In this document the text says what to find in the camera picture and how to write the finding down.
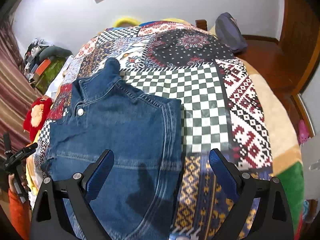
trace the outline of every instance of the plush toy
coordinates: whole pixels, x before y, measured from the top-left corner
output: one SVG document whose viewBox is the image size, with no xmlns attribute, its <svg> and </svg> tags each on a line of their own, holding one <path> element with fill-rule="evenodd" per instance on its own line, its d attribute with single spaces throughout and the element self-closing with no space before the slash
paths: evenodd
<svg viewBox="0 0 320 240">
<path fill-rule="evenodd" d="M 29 138 L 32 142 L 38 131 L 43 127 L 44 121 L 50 112 L 52 99 L 48 96 L 43 96 L 34 101 L 31 109 L 28 111 L 22 127 L 29 131 Z"/>
</svg>

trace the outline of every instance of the bed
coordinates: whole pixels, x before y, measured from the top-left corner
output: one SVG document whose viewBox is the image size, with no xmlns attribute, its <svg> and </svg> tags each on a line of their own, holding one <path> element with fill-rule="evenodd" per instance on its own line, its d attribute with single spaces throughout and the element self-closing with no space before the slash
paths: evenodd
<svg viewBox="0 0 320 240">
<path fill-rule="evenodd" d="M 302 201 L 303 175 L 297 136 L 286 110 L 262 76 L 205 30 L 186 22 L 158 21 L 110 28 L 92 38 L 70 63 L 59 95 L 28 159 L 29 184 L 36 194 L 42 179 L 50 123 L 68 111 L 71 83 L 119 60 L 120 75 L 134 87 L 181 100 L 183 175 L 170 239 L 210 239 L 230 211 L 208 163 L 218 148 L 241 171 L 259 179 L 278 176 L 287 194 L 294 228 Z M 251 228 L 256 199 L 239 237 Z"/>
</svg>

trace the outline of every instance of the silver screw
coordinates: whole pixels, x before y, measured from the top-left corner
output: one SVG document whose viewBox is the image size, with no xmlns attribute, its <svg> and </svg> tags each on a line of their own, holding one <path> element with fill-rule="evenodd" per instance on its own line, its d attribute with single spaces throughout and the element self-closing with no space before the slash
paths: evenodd
<svg viewBox="0 0 320 240">
<path fill-rule="evenodd" d="M 44 180 L 43 180 L 43 182 L 45 183 L 45 184 L 47 184 L 47 183 L 49 183 L 50 182 L 50 178 L 49 177 L 47 177 L 47 178 L 45 178 Z"/>
<path fill-rule="evenodd" d="M 279 178 L 277 178 L 277 177 L 272 177 L 272 180 L 273 180 L 274 183 L 279 183 L 280 182 Z"/>
<path fill-rule="evenodd" d="M 250 174 L 247 172 L 242 173 L 242 178 L 244 179 L 249 179 L 250 178 Z"/>
<path fill-rule="evenodd" d="M 73 178 L 74 178 L 74 179 L 79 179 L 79 178 L 81 178 L 81 173 L 75 173 L 75 174 L 73 174 Z"/>
</svg>

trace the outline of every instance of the metal snap button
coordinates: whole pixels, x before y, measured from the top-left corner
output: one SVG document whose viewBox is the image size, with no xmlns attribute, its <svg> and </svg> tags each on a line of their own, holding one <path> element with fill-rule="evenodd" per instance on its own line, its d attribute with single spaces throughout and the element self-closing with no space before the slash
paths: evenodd
<svg viewBox="0 0 320 240">
<path fill-rule="evenodd" d="M 78 109 L 77 114 L 79 116 L 83 115 L 84 114 L 84 110 L 82 108 Z"/>
</svg>

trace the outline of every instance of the human hand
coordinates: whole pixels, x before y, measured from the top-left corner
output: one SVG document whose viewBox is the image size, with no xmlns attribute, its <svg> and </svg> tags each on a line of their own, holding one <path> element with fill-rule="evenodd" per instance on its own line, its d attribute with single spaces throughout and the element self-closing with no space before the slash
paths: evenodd
<svg viewBox="0 0 320 240">
<path fill-rule="evenodd" d="M 28 182 L 27 182 L 27 180 L 26 180 L 26 176 L 25 176 L 25 175 L 22 175 L 22 176 L 21 176 L 21 184 L 22 184 L 22 186 L 24 187 L 24 189 L 25 189 L 26 191 L 29 190 L 29 188 L 28 188 Z M 15 186 L 14 186 L 14 174 L 10 174 L 10 175 L 9 175 L 9 187 L 10 187 L 10 190 L 11 190 L 12 193 L 17 194 L 17 190 L 16 190 L 16 188 L 15 188 Z"/>
</svg>

